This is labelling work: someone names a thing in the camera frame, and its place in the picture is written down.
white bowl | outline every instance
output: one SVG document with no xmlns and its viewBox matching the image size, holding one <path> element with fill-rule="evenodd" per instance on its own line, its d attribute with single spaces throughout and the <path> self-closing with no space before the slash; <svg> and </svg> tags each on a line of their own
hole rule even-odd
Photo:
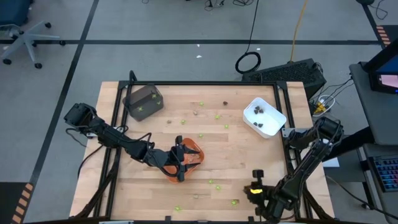
<svg viewBox="0 0 398 224">
<path fill-rule="evenodd" d="M 263 113 L 256 114 L 254 110 L 259 106 Z M 243 111 L 243 121 L 264 138 L 273 137 L 286 123 L 286 117 L 260 97 L 254 99 Z M 253 123 L 263 124 L 260 128 Z"/>
</svg>

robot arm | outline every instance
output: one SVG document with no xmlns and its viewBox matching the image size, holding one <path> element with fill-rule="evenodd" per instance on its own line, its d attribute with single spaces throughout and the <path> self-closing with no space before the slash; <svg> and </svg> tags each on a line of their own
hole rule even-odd
<svg viewBox="0 0 398 224">
<path fill-rule="evenodd" d="M 251 203 L 257 205 L 256 215 L 261 215 L 272 223 L 279 223 L 284 209 L 292 210 L 303 191 L 303 184 L 310 174 L 318 167 L 322 159 L 329 155 L 333 146 L 340 143 L 343 127 L 328 118 L 319 119 L 314 127 L 304 133 L 292 131 L 285 139 L 287 147 L 301 151 L 310 145 L 309 152 L 294 172 L 286 175 L 278 184 L 266 186 L 262 184 L 262 170 L 254 170 L 256 182 L 244 188 L 244 193 Z"/>
<path fill-rule="evenodd" d="M 165 175 L 176 177 L 179 182 L 184 181 L 184 173 L 196 164 L 185 164 L 184 154 L 199 154 L 198 151 L 188 148 L 182 144 L 182 136 L 177 136 L 175 146 L 170 151 L 154 149 L 155 143 L 149 142 L 151 133 L 140 139 L 130 139 L 124 133 L 106 124 L 103 119 L 97 116 L 96 110 L 84 103 L 76 103 L 64 117 L 67 124 L 74 127 L 76 131 L 87 136 L 88 133 L 95 133 L 98 141 L 106 147 L 123 147 L 135 161 L 146 163 L 148 166 L 158 167 Z M 165 166 L 175 166 L 176 173 L 171 174 L 164 169 Z"/>
</svg>

wooden tabletop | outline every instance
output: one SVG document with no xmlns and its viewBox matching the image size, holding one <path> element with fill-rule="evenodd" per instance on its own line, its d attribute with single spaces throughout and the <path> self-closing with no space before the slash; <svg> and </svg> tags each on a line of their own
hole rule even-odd
<svg viewBox="0 0 398 224">
<path fill-rule="evenodd" d="M 98 116 L 111 123 L 117 82 L 103 82 L 96 110 Z M 133 91 L 141 86 L 134 86 Z M 254 214 L 255 205 L 249 203 L 243 186 L 254 179 L 253 169 L 263 169 L 263 183 L 275 185 L 286 174 L 280 133 L 264 139 L 242 120 L 243 109 L 256 97 L 261 97 L 276 108 L 271 86 L 157 86 L 164 97 L 164 109 L 141 122 L 127 118 L 130 138 L 138 138 L 152 132 L 155 148 L 170 150 L 174 139 L 181 134 L 192 138 L 204 151 L 205 161 L 185 182 L 170 183 L 158 168 L 136 162 L 122 151 L 113 202 L 112 219 L 164 220 L 213 220 L 247 221 Z M 312 119 L 302 83 L 288 83 L 290 104 L 297 128 L 309 128 Z M 286 111 L 283 92 L 280 91 L 282 110 Z M 123 107 L 120 107 L 120 124 Z M 85 156 L 99 144 L 88 141 Z M 77 214 L 95 193 L 105 150 L 99 151 L 83 166 L 70 215 Z M 325 173 L 320 164 L 308 178 L 307 186 L 315 200 L 331 216 L 331 205 Z M 104 214 L 108 191 L 104 194 L 101 214 Z M 285 211 L 283 217 L 292 212 Z"/>
</svg>

black box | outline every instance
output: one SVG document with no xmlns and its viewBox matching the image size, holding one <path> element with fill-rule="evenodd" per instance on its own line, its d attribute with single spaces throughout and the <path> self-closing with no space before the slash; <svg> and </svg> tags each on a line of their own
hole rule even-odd
<svg viewBox="0 0 398 224">
<path fill-rule="evenodd" d="M 308 100 L 326 83 L 312 58 L 248 73 L 243 75 L 242 81 L 303 82 Z"/>
<path fill-rule="evenodd" d="M 131 93 L 123 99 L 123 104 L 136 121 L 142 121 L 164 106 L 163 96 L 153 84 Z"/>
</svg>

computer monitor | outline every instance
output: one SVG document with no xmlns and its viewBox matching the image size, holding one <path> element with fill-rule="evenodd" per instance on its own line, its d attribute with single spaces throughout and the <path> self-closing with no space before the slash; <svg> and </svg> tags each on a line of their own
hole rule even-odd
<svg viewBox="0 0 398 224">
<path fill-rule="evenodd" d="M 363 67 L 374 91 L 398 94 L 398 40 L 393 41 Z"/>
</svg>

